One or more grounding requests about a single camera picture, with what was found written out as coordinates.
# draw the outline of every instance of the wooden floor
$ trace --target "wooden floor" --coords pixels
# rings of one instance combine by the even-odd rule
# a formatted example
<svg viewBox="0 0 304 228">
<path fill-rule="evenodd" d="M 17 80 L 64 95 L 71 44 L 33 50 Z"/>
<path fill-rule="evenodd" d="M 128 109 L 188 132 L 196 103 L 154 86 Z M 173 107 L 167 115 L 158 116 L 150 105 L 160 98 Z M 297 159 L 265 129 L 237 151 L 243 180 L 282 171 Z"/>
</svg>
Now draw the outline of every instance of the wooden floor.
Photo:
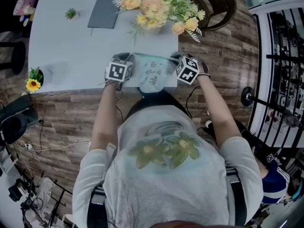
<svg viewBox="0 0 304 228">
<path fill-rule="evenodd" d="M 213 83 L 223 95 L 233 116 L 247 125 L 251 116 L 251 108 L 245 108 L 240 102 L 240 95 L 244 87 L 256 87 L 258 70 L 258 34 L 254 17 L 249 14 L 245 0 L 237 0 L 237 13 L 226 27 L 206 32 L 201 43 L 193 42 L 187 36 L 180 36 L 179 49 L 202 58 L 210 68 Z M 0 51 L 3 61 L 6 53 Z M 12 75 L 10 70 L 0 71 L 0 101 L 7 104 L 18 98 L 25 91 L 28 65 L 18 76 Z M 174 93 L 183 106 L 193 86 L 179 86 Z M 32 95 L 34 108 L 39 117 L 45 121 L 41 134 L 42 149 L 63 147 L 80 141 L 89 141 L 95 114 L 102 90 L 83 90 L 66 93 L 49 93 Z M 141 97 L 139 94 L 124 93 L 118 103 L 124 116 L 130 107 Z M 192 95 L 188 104 L 196 125 L 202 126 L 208 116 L 206 103 L 200 90 Z M 30 140 L 36 150 L 40 149 L 39 124 L 29 127 L 23 135 L 23 141 Z M 88 151 L 87 144 L 78 144 L 62 150 L 43 151 L 33 155 L 27 150 L 21 150 L 11 145 L 13 156 L 19 155 L 18 167 L 29 166 L 35 180 L 39 180 L 41 173 L 45 177 L 57 181 L 66 189 L 72 191 L 81 159 Z M 59 197 L 60 188 L 54 188 L 52 196 Z M 63 203 L 67 207 L 59 206 L 59 214 L 71 213 L 71 195 L 63 196 Z"/>
</svg>

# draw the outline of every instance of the small potted plant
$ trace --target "small potted plant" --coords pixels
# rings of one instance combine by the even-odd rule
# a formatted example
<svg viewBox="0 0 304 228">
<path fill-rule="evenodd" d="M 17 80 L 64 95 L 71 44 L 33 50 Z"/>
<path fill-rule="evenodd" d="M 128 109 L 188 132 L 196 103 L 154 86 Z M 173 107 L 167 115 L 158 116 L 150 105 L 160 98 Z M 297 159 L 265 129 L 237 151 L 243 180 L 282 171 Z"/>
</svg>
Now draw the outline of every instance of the small potted plant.
<svg viewBox="0 0 304 228">
<path fill-rule="evenodd" d="M 52 80 L 52 74 L 49 70 L 45 70 L 43 73 L 39 67 L 31 68 L 28 74 L 28 80 L 26 82 L 26 88 L 30 92 L 36 92 L 39 90 L 43 84 L 50 82 Z"/>
<path fill-rule="evenodd" d="M 74 8 L 68 9 L 66 12 L 66 19 L 67 20 L 76 20 L 79 18 L 79 14 L 76 12 Z"/>
</svg>

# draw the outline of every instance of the black strap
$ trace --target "black strap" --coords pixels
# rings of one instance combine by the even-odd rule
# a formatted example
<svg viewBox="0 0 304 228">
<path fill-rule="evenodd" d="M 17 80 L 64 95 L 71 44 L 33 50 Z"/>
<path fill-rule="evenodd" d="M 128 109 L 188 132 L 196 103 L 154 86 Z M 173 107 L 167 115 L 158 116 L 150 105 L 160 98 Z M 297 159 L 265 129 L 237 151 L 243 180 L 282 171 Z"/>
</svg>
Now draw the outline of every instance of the black strap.
<svg viewBox="0 0 304 228">
<path fill-rule="evenodd" d="M 97 186 L 92 192 L 87 212 L 87 228 L 107 228 L 108 218 L 105 209 L 105 192 L 102 186 Z"/>
<path fill-rule="evenodd" d="M 235 204 L 235 225 L 243 227 L 246 223 L 247 218 L 247 207 L 245 203 L 244 191 L 242 183 L 234 182 L 231 183 L 231 187 L 234 195 L 234 204 Z"/>
</svg>

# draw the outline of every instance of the gray notebook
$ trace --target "gray notebook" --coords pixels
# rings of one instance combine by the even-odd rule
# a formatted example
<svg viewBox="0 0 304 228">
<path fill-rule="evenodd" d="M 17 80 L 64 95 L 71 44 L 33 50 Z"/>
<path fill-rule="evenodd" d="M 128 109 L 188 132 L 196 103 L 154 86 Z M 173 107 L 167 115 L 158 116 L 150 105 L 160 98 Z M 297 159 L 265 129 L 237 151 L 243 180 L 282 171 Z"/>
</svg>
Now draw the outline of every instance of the gray notebook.
<svg viewBox="0 0 304 228">
<path fill-rule="evenodd" d="M 93 8 L 88 27 L 113 29 L 119 8 L 112 0 L 97 0 Z"/>
</svg>

